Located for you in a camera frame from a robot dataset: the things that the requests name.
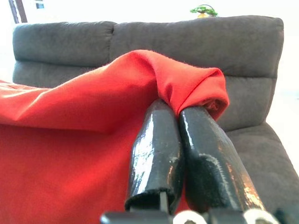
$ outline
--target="couch backrest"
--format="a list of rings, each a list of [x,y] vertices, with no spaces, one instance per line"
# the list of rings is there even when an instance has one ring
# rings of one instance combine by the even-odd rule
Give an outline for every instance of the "couch backrest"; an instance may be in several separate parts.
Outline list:
[[[228,131],[261,124],[270,109],[283,46],[283,22],[263,16],[175,23],[22,24],[14,31],[14,82],[55,87],[135,49],[150,49],[226,76]]]

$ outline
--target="red cloth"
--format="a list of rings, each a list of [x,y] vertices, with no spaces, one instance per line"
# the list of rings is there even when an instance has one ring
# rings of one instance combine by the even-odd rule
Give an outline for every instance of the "red cloth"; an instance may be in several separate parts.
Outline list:
[[[97,224],[122,211],[131,146],[157,98],[215,119],[228,105],[219,69],[146,50],[53,89],[0,82],[0,223]]]

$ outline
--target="green plant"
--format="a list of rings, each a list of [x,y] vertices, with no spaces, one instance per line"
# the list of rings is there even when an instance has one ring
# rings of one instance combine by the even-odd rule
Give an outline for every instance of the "green plant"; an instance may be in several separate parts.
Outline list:
[[[212,16],[218,15],[218,13],[216,13],[215,10],[209,5],[197,6],[196,8],[191,9],[190,12],[192,12],[192,13],[207,13],[208,15],[212,15]]]

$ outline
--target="gray couch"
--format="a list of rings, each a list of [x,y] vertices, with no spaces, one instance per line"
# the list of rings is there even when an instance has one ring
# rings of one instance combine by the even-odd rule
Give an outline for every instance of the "gray couch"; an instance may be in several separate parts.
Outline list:
[[[231,105],[218,124],[232,140],[267,210],[273,212],[299,202],[298,176],[265,122],[283,41],[283,22],[262,16],[176,23],[23,24],[14,31],[13,81],[55,87],[134,49],[150,49],[194,66],[219,67]]]

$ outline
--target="red fabric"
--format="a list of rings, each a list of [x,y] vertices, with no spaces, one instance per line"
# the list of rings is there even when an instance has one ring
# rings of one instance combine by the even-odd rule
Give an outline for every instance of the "red fabric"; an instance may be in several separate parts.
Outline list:
[[[146,50],[53,89],[0,82],[0,223],[97,224],[122,211],[131,146],[157,98],[215,119],[228,105],[219,69]]]

